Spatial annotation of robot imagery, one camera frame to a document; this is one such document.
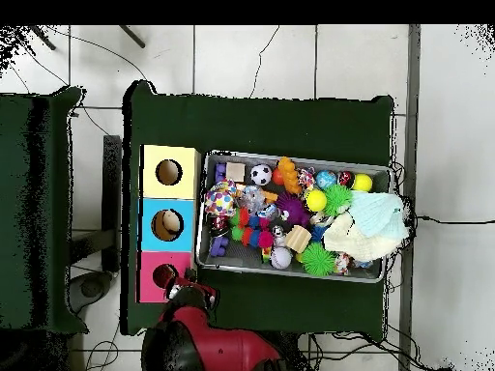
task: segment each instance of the yellow ball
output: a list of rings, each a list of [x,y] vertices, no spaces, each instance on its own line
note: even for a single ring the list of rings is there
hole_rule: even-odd
[[[363,190],[364,192],[370,192],[372,186],[373,180],[366,174],[356,174],[356,178],[354,180],[352,188],[353,190]]]
[[[327,197],[319,189],[313,189],[306,197],[307,207],[310,211],[320,212],[323,211],[325,205],[327,205]]]

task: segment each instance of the gray metal tray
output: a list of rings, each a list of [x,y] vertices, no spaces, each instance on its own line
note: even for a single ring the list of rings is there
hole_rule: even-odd
[[[225,153],[222,151],[212,151],[205,157],[204,169],[203,169],[203,181],[201,185],[206,188],[213,186],[215,182],[215,165],[219,162],[241,162],[246,165],[246,174],[244,183],[251,185],[252,181],[249,180],[250,169],[260,163],[266,163],[274,169],[277,166],[277,161],[280,157],[261,156],[257,154],[245,154],[245,153]],[[331,162],[325,160],[315,159],[291,159],[296,163],[297,167],[309,167],[312,166],[316,172],[321,170],[329,171],[351,171],[353,173],[365,173],[373,178],[372,192],[393,192],[394,177],[391,168],[386,166],[377,165],[362,165],[356,163],[345,162]],[[264,189],[274,192],[282,193],[284,191],[283,186],[269,182],[263,186]],[[210,244],[211,236],[209,229],[206,225],[207,217],[204,213],[204,206],[202,205],[199,212],[198,220],[198,233],[196,239],[196,263],[206,269],[219,269],[222,271],[235,271],[244,273],[267,273],[267,274],[282,274],[286,276],[299,276],[299,277],[311,277],[322,280],[343,280],[354,281],[362,283],[376,283],[379,282],[385,274],[387,265],[387,257],[381,260],[376,260],[369,269],[349,269],[349,275],[336,275],[331,274],[323,277],[316,277],[307,274],[303,268],[303,265],[293,262],[286,270],[277,270],[272,267],[270,263],[262,263],[260,249],[255,249],[251,246],[244,247],[239,242],[230,241],[227,246],[226,253],[223,257],[210,256]]]

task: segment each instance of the pink box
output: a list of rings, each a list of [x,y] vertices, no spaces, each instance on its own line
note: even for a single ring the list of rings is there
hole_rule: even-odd
[[[139,280],[139,300],[141,303],[163,303],[164,289],[153,281],[153,271],[160,265],[171,265],[184,277],[192,261],[191,252],[141,252],[141,270],[137,273]]]

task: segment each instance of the purple toy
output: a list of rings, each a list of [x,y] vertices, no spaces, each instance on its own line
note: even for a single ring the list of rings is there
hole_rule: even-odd
[[[212,247],[210,248],[210,255],[214,257],[224,256],[225,248],[227,247],[227,245],[228,245],[228,238],[223,236],[214,238]]]
[[[225,180],[225,172],[227,171],[226,163],[218,163],[215,165],[215,184]]]
[[[275,202],[277,208],[282,211],[282,215],[287,217],[287,222],[291,225],[307,226],[311,215],[307,213],[303,202],[288,192],[283,192],[278,196]]]

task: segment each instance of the light blue cloth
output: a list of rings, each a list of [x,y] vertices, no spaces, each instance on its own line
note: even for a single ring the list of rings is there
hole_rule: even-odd
[[[408,237],[403,221],[403,205],[397,195],[352,191],[349,214],[367,238],[380,235],[402,240]]]

